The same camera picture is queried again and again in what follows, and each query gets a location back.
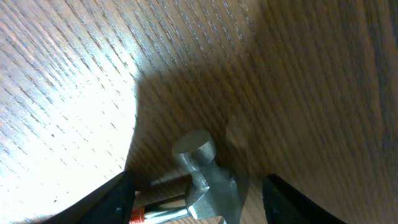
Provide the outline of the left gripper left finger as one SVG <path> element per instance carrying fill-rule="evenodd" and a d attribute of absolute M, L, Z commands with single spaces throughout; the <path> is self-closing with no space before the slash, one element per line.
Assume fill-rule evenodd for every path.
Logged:
<path fill-rule="evenodd" d="M 131 174 L 123 171 L 44 223 L 128 224 L 135 197 Z"/>

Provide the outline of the small claw hammer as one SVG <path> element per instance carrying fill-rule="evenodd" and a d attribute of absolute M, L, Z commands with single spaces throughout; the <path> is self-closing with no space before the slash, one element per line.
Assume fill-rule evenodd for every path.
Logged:
<path fill-rule="evenodd" d="M 205 129 L 190 131 L 172 146 L 172 154 L 190 173 L 183 195 L 132 210 L 130 223 L 167 223 L 183 218 L 239 223 L 244 191 L 233 173 L 215 161 L 216 146 Z"/>

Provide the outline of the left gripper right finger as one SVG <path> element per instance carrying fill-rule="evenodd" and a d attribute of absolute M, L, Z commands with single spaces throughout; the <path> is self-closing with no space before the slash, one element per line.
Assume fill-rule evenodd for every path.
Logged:
<path fill-rule="evenodd" d="M 262 196 L 268 224 L 345 224 L 278 175 L 262 181 Z"/>

